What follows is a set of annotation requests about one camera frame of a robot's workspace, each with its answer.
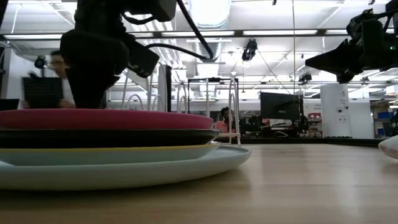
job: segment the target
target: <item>person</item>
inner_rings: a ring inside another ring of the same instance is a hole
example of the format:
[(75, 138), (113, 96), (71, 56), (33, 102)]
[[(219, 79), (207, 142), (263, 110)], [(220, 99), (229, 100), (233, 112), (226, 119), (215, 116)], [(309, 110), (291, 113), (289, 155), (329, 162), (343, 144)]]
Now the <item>person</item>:
[[(54, 50), (50, 53), (51, 56), (51, 65), (55, 71), (55, 74), (61, 78), (62, 80), (62, 89), (63, 89), (63, 99), (59, 102), (60, 108), (76, 108), (75, 102), (73, 100), (72, 91), (70, 89), (70, 85), (68, 82), (67, 74), (65, 72), (66, 65), (61, 56), (61, 51)], [(30, 108), (29, 103), (26, 101), (22, 101), (23, 108)]]
[(229, 108), (224, 107), (221, 109), (221, 115), (224, 118), (224, 121), (219, 121), (216, 123), (215, 129), (220, 130), (221, 133), (229, 133)]

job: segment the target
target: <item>plate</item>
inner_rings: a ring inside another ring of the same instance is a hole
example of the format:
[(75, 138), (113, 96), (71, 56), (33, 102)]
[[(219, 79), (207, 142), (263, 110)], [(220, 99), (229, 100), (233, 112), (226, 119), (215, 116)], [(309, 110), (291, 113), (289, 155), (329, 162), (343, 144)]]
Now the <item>plate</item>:
[(81, 148), (81, 149), (0, 149), (0, 160), (16, 166), (58, 166), (123, 164), (198, 159), (221, 143), (201, 146)]
[(157, 111), (36, 109), (0, 111), (7, 129), (211, 129), (204, 116)]
[(233, 169), (251, 152), (221, 146), (200, 159), (85, 166), (0, 166), (2, 190), (103, 190), (199, 179)]
[(219, 134), (199, 129), (3, 129), (0, 148), (192, 146), (207, 144)]

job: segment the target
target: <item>table surface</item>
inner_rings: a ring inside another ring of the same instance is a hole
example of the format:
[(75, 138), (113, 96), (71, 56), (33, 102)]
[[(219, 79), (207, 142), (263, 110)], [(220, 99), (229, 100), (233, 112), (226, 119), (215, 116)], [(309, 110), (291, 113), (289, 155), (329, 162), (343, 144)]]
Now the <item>table surface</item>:
[(179, 184), (0, 192), (0, 223), (397, 223), (398, 161), (378, 149), (243, 147), (252, 156), (237, 169)]

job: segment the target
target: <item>red plate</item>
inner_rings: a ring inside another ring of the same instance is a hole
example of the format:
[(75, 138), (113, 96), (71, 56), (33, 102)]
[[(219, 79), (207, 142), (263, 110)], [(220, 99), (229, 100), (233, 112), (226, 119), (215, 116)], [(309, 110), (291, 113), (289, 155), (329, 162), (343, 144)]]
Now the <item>red plate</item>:
[(204, 116), (156, 111), (42, 109), (0, 111), (7, 129), (210, 129)]

